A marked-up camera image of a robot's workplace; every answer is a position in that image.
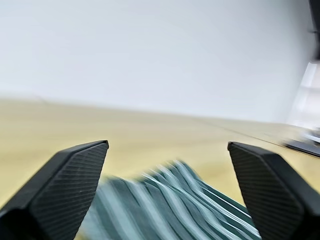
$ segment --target blurred object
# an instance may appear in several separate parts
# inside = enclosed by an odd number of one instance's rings
[[[102,182],[82,225],[89,240],[259,240],[244,206],[203,182],[185,163],[135,181]]]
[[[320,195],[278,154],[230,142],[245,205],[262,240],[318,240]]]
[[[319,0],[309,0],[311,15],[314,25],[314,33],[316,34],[317,46],[314,53],[314,60],[320,60],[320,1]]]
[[[107,141],[56,153],[1,209],[1,240],[73,240],[94,198]]]
[[[317,127],[315,130],[309,130],[303,134],[304,138],[310,140],[316,146],[320,145],[320,127]]]

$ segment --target white wall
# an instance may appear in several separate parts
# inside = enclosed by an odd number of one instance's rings
[[[283,122],[310,57],[293,2],[1,1],[0,93]]]

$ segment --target green striped cloth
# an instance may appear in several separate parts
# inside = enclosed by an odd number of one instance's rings
[[[99,184],[81,229],[88,240],[260,240],[247,209],[185,163],[139,181]]]

